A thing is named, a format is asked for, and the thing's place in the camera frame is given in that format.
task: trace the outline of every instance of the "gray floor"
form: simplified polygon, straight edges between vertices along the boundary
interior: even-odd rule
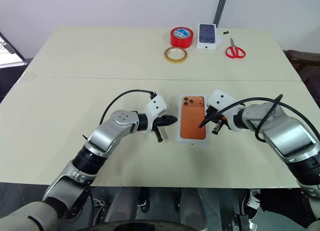
[[[41,200],[46,188],[45,185],[0,183],[0,216],[6,216],[27,203]],[[120,187],[94,187],[92,193],[96,199],[108,198],[111,202],[120,189]],[[177,222],[178,213],[174,209],[175,190],[175,188],[151,188],[150,210],[148,213],[142,213],[138,208],[136,218]],[[199,188],[198,190],[204,201],[209,230],[220,231],[221,217],[218,190],[215,188]],[[75,231],[85,228],[88,225],[90,212],[91,203],[87,201],[76,221],[61,220],[57,230]],[[252,222],[258,225],[257,231],[305,230],[285,216],[267,211],[263,212],[262,210],[259,210],[258,215]]]

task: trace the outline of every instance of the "scissors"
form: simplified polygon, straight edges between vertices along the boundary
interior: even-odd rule
[[[235,58],[243,59],[246,56],[246,52],[242,48],[237,47],[232,38],[230,38],[230,43],[231,43],[231,46],[229,46],[225,50],[225,55],[227,57],[229,57],[230,59],[235,59]]]

